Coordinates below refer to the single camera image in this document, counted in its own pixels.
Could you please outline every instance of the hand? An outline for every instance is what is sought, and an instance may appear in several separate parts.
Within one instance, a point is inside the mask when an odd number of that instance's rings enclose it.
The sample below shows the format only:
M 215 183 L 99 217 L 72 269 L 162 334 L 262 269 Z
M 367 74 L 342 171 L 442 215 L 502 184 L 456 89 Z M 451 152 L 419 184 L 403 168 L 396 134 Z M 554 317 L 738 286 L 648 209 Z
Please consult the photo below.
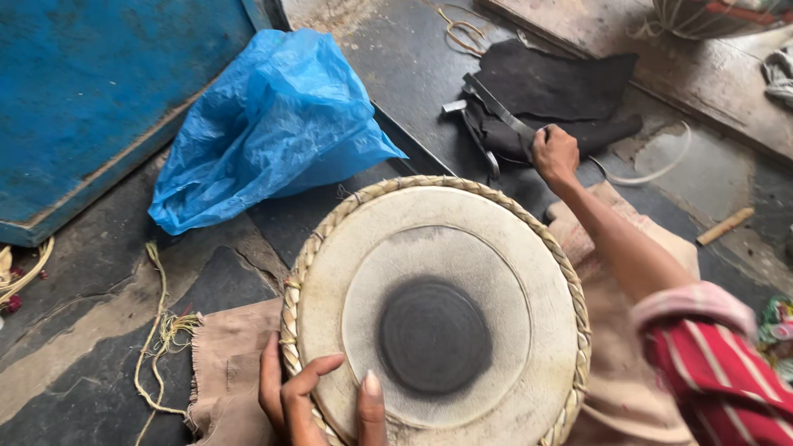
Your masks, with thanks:
M 278 333 L 272 332 L 260 358 L 259 405 L 278 434 L 292 446 L 328 444 L 325 432 L 314 422 L 309 399 L 320 376 L 339 368 L 344 354 L 323 356 L 308 363 L 303 371 L 281 385 Z M 385 403 L 380 382 L 370 371 L 358 388 L 358 445 L 387 446 Z
M 546 132 L 550 135 L 547 142 Z M 554 193 L 564 184 L 578 182 L 578 141 L 558 125 L 551 124 L 538 130 L 531 149 L 537 172 Z

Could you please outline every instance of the person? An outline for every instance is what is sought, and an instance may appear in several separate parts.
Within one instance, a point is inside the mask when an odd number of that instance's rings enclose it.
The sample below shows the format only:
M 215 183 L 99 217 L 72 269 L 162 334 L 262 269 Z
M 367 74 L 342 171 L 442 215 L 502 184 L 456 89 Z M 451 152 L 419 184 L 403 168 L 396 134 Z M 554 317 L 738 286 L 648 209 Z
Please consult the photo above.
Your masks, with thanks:
M 793 390 L 759 357 L 749 339 L 752 310 L 713 283 L 700 282 L 657 242 L 590 194 L 576 179 L 575 138 L 556 125 L 534 135 L 534 165 L 594 240 L 633 301 L 643 354 L 674 395 L 701 445 L 793 444 Z M 276 433 L 293 446 L 327 444 L 308 396 L 343 354 L 309 363 L 282 386 L 277 336 L 262 354 L 259 402 Z M 385 404 L 377 377 L 358 392 L 361 446 L 383 446 Z

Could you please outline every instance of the black center circle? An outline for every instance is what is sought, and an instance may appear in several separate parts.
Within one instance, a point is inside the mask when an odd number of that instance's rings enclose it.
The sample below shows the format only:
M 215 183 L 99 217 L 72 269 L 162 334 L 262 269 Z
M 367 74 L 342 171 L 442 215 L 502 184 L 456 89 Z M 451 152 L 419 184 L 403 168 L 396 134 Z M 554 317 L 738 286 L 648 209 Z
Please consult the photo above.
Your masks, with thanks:
M 435 278 L 413 280 L 391 293 L 379 341 L 393 378 L 423 395 L 467 386 L 487 368 L 492 354 L 479 309 L 464 291 Z

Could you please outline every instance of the blue wooden panel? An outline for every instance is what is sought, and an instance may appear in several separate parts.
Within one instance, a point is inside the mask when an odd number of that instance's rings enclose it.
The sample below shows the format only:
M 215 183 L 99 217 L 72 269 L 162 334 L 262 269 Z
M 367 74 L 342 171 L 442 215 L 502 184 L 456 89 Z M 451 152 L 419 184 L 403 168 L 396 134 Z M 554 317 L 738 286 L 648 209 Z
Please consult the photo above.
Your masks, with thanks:
M 0 241 L 38 243 L 161 147 L 253 34 L 240 0 L 0 0 Z

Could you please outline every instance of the fingernail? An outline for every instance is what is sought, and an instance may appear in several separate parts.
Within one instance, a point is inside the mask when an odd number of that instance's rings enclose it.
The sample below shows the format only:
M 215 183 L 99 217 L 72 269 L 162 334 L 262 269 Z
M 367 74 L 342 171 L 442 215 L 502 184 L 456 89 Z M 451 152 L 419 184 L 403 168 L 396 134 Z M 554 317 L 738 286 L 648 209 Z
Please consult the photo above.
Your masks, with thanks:
M 371 370 L 366 371 L 366 377 L 363 379 L 363 390 L 369 396 L 379 397 L 380 396 L 380 381 L 377 379 L 377 376 L 374 375 L 374 372 Z

